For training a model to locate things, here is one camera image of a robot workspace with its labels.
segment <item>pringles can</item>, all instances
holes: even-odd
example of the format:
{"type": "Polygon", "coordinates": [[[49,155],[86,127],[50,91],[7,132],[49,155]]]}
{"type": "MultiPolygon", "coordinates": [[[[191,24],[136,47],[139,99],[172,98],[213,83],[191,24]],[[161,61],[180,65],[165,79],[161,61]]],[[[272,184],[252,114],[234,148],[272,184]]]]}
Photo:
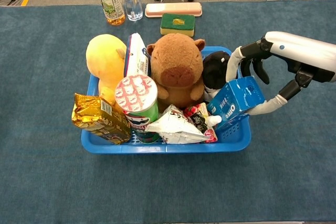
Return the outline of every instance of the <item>pringles can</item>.
{"type": "Polygon", "coordinates": [[[123,110],[137,138],[144,144],[156,142],[157,132],[145,128],[159,117],[158,89],[152,78],[136,74],[123,78],[115,89],[115,100],[123,110]]]}

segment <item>black and white plush toy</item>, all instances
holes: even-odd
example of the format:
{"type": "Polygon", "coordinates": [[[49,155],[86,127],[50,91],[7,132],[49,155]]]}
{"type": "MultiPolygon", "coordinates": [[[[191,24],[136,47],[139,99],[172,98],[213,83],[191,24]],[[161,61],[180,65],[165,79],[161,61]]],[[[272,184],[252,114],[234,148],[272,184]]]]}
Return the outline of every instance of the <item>black and white plush toy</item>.
{"type": "Polygon", "coordinates": [[[226,83],[227,62],[230,55],[223,51],[213,52],[203,60],[204,100],[209,102],[226,83]]]}

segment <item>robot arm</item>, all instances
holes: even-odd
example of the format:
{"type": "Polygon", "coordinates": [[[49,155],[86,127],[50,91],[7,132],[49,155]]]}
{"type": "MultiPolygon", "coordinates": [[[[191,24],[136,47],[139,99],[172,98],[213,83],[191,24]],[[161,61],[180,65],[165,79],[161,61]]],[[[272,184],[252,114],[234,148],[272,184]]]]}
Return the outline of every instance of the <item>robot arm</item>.
{"type": "Polygon", "coordinates": [[[262,62],[272,55],[287,62],[288,71],[296,74],[295,79],[288,82],[273,99],[249,110],[251,115],[280,108],[312,80],[336,81],[336,45],[280,31],[270,31],[261,40],[238,47],[228,61],[226,81],[236,78],[239,66],[243,77],[251,75],[252,63],[257,76],[269,84],[262,62]]]}

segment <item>green sponge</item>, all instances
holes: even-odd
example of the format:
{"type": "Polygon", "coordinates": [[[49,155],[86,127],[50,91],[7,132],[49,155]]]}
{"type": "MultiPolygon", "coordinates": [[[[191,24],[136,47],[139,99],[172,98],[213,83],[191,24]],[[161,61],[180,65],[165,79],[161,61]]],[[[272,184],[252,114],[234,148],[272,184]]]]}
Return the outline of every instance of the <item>green sponge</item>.
{"type": "Polygon", "coordinates": [[[162,15],[160,32],[162,35],[179,33],[189,37],[194,36],[195,16],[164,13],[162,15]]]}

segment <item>white snack bag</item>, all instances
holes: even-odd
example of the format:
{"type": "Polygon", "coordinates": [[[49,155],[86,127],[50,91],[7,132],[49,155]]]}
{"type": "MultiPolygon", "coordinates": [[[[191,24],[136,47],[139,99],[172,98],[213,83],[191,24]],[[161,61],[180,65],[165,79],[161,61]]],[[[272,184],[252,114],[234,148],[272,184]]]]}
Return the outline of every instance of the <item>white snack bag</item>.
{"type": "Polygon", "coordinates": [[[138,33],[128,38],[124,65],[124,77],[135,74],[151,75],[150,56],[138,33]]]}
{"type": "Polygon", "coordinates": [[[174,105],[170,105],[158,120],[147,125],[145,131],[158,132],[167,144],[193,144],[209,139],[174,105]]]}

